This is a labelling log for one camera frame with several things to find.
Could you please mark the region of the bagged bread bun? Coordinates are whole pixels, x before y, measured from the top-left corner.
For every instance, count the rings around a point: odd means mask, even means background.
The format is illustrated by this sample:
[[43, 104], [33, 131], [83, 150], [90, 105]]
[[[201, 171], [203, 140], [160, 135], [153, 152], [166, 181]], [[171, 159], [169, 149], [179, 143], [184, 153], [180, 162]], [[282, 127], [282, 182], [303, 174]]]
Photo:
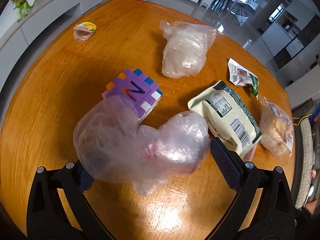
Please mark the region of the bagged bread bun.
[[278, 159], [289, 158], [292, 154], [294, 134], [290, 117], [266, 97], [258, 96], [261, 104], [259, 128], [260, 143]]

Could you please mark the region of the green sofa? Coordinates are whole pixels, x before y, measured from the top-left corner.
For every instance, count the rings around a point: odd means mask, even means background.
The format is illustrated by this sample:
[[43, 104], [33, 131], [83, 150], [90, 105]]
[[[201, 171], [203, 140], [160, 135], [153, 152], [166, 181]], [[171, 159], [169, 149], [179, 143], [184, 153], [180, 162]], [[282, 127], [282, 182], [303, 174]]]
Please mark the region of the green sofa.
[[295, 172], [291, 195], [296, 209], [319, 207], [319, 102], [307, 100], [293, 112]]

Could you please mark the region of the white cabinet with calendar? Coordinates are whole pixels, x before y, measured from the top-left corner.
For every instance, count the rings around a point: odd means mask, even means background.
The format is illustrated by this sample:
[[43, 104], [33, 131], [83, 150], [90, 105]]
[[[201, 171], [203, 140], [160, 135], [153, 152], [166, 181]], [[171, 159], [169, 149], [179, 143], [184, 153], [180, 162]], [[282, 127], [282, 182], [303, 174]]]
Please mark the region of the white cabinet with calendar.
[[274, 56], [279, 69], [303, 51], [319, 34], [319, 16], [315, 15], [306, 27]]

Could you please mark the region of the green cream snack packet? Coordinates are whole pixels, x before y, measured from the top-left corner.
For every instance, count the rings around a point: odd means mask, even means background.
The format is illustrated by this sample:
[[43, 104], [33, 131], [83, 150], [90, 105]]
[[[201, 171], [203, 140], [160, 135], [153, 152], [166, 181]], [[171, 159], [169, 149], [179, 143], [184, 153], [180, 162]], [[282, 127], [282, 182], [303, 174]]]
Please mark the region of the green cream snack packet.
[[205, 118], [213, 136], [244, 158], [260, 141], [260, 128], [242, 98], [222, 80], [188, 101]]

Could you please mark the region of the white shelf cabinet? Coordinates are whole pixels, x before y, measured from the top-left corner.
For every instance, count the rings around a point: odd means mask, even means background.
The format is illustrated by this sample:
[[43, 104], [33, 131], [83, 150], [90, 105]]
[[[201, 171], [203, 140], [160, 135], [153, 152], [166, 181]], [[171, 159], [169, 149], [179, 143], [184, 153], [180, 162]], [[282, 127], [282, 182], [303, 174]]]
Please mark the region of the white shelf cabinet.
[[8, 1], [1, 13], [1, 87], [29, 45], [58, 17], [80, 0], [27, 0], [33, 8], [18, 21], [18, 12]]

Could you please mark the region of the bag of pink rubber bands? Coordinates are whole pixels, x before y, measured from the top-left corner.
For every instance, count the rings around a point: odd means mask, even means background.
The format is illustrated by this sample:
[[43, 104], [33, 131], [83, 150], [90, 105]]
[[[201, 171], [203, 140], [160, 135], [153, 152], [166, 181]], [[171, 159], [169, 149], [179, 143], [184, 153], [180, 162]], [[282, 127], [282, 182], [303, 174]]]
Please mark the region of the bag of pink rubber bands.
[[159, 128], [139, 124], [133, 103], [121, 96], [101, 100], [77, 123], [73, 144], [84, 169], [97, 180], [131, 183], [148, 196], [174, 176], [193, 173], [206, 157], [206, 120], [193, 111]]

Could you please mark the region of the open grey umbrella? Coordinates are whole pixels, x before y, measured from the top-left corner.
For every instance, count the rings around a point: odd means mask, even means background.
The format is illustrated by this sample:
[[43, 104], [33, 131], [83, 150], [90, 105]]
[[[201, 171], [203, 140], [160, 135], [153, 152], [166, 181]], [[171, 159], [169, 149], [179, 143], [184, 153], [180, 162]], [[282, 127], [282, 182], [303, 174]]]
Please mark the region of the open grey umbrella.
[[234, 1], [228, 7], [228, 11], [232, 12], [236, 19], [239, 21], [240, 26], [243, 25], [248, 18], [253, 17], [255, 15], [255, 10], [246, 3], [241, 1]]

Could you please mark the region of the quilted beige sofa cover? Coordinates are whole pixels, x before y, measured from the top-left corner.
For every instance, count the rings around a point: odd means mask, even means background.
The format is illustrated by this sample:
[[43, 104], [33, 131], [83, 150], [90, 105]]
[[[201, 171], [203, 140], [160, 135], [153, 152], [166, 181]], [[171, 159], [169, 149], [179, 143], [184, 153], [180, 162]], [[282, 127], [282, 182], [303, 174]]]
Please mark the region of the quilted beige sofa cover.
[[313, 166], [313, 139], [310, 121], [304, 118], [296, 128], [296, 182], [299, 182], [295, 208], [300, 209], [308, 200]]

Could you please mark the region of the clear bag white contents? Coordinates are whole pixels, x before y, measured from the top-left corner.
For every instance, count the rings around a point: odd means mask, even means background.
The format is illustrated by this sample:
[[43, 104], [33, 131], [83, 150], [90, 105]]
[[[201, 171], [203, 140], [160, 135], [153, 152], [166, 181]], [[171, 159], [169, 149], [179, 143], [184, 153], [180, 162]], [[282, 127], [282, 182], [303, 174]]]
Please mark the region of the clear bag white contents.
[[163, 50], [162, 74], [173, 79], [199, 74], [217, 30], [209, 25], [180, 21], [161, 21], [159, 27], [167, 40]]

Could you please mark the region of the torn green white wrapper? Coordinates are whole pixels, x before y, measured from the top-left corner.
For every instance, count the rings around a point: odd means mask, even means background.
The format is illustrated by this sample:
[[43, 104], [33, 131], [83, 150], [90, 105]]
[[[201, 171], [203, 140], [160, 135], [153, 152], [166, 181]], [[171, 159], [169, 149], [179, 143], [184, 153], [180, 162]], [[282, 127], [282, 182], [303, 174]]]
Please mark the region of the torn green white wrapper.
[[233, 59], [228, 61], [229, 80], [236, 86], [249, 87], [251, 93], [257, 98], [258, 97], [258, 77], [238, 64]]

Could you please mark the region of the blue snack bag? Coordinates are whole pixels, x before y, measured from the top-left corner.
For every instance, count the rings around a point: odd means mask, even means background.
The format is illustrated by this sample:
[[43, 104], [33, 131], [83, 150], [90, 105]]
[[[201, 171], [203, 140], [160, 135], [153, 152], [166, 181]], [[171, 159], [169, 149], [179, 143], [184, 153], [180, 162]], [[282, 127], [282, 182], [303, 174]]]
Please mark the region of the blue snack bag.
[[309, 116], [309, 121], [312, 129], [316, 124], [320, 123], [320, 101], [318, 102], [313, 113]]

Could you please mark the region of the small jelly cup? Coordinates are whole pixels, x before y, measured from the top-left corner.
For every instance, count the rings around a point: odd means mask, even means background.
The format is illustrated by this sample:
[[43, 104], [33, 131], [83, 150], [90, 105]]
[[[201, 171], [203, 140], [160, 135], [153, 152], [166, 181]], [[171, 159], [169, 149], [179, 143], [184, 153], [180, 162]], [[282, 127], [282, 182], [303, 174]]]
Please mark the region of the small jelly cup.
[[91, 22], [77, 24], [73, 30], [74, 39], [78, 42], [87, 41], [96, 31], [97, 26]]

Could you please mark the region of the green toy dinosaur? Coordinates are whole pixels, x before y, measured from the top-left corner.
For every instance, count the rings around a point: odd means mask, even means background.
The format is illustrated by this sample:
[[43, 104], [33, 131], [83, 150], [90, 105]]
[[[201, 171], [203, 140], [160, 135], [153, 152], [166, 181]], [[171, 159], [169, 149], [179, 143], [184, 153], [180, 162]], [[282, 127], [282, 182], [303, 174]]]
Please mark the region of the green toy dinosaur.
[[27, 0], [11, 0], [12, 4], [15, 6], [14, 9], [18, 10], [17, 22], [28, 15], [29, 10], [31, 10], [36, 4], [36, 0], [33, 4], [29, 4]]

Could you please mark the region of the purple puzzle cube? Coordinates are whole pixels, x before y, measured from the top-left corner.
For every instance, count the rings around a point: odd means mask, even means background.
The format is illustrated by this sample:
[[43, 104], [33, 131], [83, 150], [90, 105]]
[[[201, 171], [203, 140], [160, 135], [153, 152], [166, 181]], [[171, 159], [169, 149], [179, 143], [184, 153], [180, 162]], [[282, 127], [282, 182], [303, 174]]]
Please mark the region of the purple puzzle cube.
[[159, 90], [158, 83], [140, 69], [126, 69], [106, 85], [102, 97], [105, 99], [114, 95], [132, 101], [141, 123], [161, 100], [163, 92]]

